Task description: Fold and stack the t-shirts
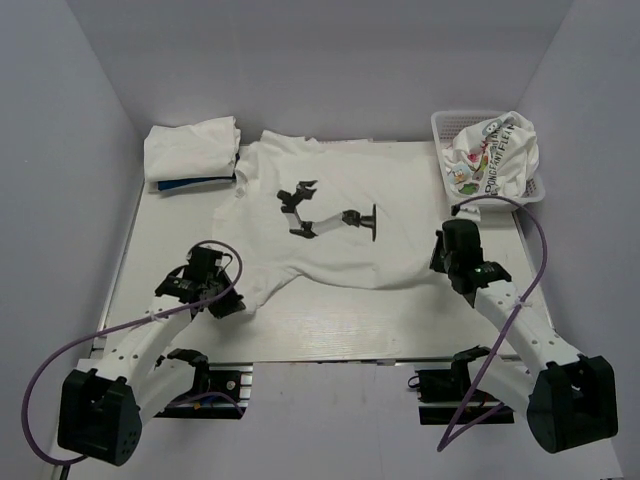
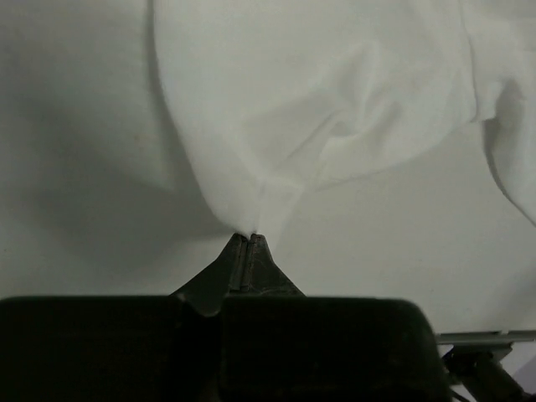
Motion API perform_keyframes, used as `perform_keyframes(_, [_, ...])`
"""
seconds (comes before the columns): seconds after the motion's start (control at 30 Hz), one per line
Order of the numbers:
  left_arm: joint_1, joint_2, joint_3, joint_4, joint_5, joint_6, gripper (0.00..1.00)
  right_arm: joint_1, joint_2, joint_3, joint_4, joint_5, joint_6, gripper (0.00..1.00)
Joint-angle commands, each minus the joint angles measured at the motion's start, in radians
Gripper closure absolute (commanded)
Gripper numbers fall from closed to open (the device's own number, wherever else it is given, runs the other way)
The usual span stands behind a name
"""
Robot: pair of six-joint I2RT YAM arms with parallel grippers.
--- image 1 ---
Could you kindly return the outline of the white printed t shirt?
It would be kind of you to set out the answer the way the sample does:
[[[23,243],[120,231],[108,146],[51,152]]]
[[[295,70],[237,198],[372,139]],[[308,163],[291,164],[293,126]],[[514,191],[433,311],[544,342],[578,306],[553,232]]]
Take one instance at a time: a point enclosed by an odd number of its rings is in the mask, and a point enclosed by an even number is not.
[[[522,198],[539,166],[534,125],[515,111],[463,127],[442,144],[442,155],[447,186],[460,199]]]

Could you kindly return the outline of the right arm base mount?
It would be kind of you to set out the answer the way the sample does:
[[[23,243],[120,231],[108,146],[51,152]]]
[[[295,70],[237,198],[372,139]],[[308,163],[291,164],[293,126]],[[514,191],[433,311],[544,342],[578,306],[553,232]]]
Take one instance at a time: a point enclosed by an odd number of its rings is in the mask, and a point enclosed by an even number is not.
[[[408,379],[407,387],[417,394],[419,419],[423,426],[446,426],[464,396],[455,386],[448,369],[417,370]],[[497,405],[494,397],[476,391],[457,420],[457,425],[467,425]]]

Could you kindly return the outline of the plain white t shirt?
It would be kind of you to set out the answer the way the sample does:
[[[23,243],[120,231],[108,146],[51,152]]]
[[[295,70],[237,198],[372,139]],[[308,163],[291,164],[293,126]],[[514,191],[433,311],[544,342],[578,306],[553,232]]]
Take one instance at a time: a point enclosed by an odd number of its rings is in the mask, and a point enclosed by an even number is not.
[[[432,154],[399,159],[367,141],[341,145],[266,131],[236,164],[213,236],[243,261],[236,286],[254,313],[298,277],[391,290],[427,283],[441,224]]]

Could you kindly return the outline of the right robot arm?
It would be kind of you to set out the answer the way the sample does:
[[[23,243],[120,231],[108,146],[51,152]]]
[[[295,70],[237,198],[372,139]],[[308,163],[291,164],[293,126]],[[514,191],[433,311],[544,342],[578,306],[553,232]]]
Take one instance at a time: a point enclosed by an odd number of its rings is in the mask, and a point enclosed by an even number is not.
[[[498,347],[454,355],[453,390],[464,402],[485,392],[523,416],[537,443],[558,453],[609,439],[619,430],[614,370],[602,356],[588,357],[561,338],[526,305],[511,275],[487,261],[477,225],[451,219],[436,232],[431,269],[498,330],[522,368],[501,360]]]

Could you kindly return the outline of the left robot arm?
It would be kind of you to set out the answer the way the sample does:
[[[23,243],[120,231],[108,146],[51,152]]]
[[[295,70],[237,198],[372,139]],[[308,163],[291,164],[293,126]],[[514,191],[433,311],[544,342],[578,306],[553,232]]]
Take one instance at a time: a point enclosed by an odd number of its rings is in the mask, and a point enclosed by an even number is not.
[[[217,398],[208,357],[173,346],[196,316],[243,309],[239,279],[226,269],[242,262],[231,246],[205,240],[190,248],[154,291],[142,322],[87,371],[73,370],[62,386],[59,447],[121,466],[133,455],[143,426],[166,408]]]

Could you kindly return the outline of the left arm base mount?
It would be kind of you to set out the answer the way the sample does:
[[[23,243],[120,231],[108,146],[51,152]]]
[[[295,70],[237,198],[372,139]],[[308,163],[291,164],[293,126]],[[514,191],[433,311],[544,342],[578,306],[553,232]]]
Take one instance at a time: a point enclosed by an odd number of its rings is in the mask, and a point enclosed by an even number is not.
[[[202,387],[177,397],[156,418],[240,420],[248,408],[252,384],[252,365],[212,364]]]

